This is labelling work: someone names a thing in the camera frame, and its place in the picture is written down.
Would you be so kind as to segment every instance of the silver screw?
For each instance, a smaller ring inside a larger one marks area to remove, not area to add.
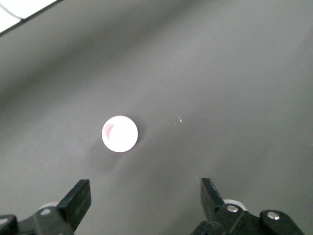
[[[279,220],[280,219],[280,217],[279,217],[279,214],[277,214],[277,213],[275,213],[275,212],[268,212],[268,217],[269,218],[271,218],[271,219],[273,219],[273,220]]]
[[[44,209],[42,212],[40,212],[41,215],[47,215],[51,212],[49,209]]]
[[[8,222],[8,218],[0,219],[0,225]]]
[[[230,205],[230,204],[229,204],[229,205],[227,205],[227,207],[226,207],[226,208],[227,208],[227,210],[228,210],[228,211],[233,212],[233,213],[237,213],[237,212],[238,212],[238,210],[239,210],[236,206],[234,206],[234,205]]]

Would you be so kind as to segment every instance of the white panel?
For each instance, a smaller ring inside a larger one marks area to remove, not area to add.
[[[13,14],[27,18],[56,0],[0,0]]]
[[[13,16],[6,13],[2,8],[0,8],[0,33],[15,25],[19,21],[19,19],[14,18]]]

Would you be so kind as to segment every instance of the ping pong ball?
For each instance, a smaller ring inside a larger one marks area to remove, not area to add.
[[[102,128],[102,140],[113,152],[123,153],[130,150],[137,142],[136,124],[128,117],[115,116],[110,118]]]

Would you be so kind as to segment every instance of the white ball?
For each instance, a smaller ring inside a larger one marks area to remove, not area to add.
[[[130,150],[137,142],[136,124],[128,117],[110,118],[102,128],[102,140],[105,146],[117,153]]]

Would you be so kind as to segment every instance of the black cable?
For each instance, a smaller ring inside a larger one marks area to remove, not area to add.
[[[11,16],[13,16],[14,18],[19,19],[19,20],[21,20],[21,21],[24,20],[24,18],[15,15],[15,14],[12,13],[9,9],[7,9],[5,6],[3,6],[1,3],[0,3],[0,7],[1,7],[6,13],[8,13],[8,14],[11,15]]]

